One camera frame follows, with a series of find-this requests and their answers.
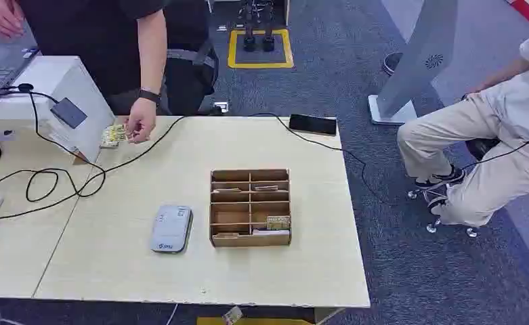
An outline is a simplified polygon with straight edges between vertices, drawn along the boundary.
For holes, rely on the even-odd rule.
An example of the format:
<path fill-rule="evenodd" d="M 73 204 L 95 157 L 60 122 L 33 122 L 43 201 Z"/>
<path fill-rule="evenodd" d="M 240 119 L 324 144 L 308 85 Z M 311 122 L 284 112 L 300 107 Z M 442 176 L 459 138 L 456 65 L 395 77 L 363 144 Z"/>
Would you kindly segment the person's left hand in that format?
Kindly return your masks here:
<path fill-rule="evenodd" d="M 138 98 L 134 102 L 125 122 L 129 141 L 138 144 L 149 140 L 156 126 L 156 108 L 157 105 L 153 101 L 145 98 Z"/>

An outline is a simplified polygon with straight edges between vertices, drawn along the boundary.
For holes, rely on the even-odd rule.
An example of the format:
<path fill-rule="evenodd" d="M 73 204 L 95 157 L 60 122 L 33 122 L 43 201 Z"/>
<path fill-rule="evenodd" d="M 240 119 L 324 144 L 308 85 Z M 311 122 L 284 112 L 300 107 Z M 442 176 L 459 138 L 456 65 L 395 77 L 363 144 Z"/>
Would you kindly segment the person's right hand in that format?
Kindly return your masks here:
<path fill-rule="evenodd" d="M 0 0 L 0 37 L 12 39 L 24 34 L 24 14 L 17 1 Z"/>

